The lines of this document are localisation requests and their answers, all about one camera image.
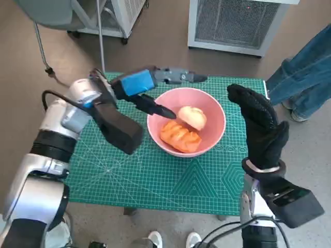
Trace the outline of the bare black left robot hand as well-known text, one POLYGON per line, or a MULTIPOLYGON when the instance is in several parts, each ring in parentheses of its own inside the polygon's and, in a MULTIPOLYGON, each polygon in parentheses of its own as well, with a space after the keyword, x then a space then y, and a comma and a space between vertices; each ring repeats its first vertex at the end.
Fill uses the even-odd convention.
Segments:
POLYGON ((184 82, 201 83, 207 80, 207 75, 196 74, 181 68, 158 68, 145 66, 131 73, 118 76, 110 82, 117 100, 133 103, 137 109, 149 115, 159 115, 168 119, 176 119, 176 114, 155 102, 154 98, 145 92, 154 89, 158 83, 182 84, 184 82))

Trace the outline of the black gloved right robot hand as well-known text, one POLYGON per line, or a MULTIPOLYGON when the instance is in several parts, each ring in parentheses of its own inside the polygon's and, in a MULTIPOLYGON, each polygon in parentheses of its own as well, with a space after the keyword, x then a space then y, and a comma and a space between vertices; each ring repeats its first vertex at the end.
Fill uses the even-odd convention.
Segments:
POLYGON ((289 139, 289 123, 278 122, 274 108, 262 94, 237 84, 228 86, 227 91, 245 120, 249 161, 260 170, 278 167, 289 139))

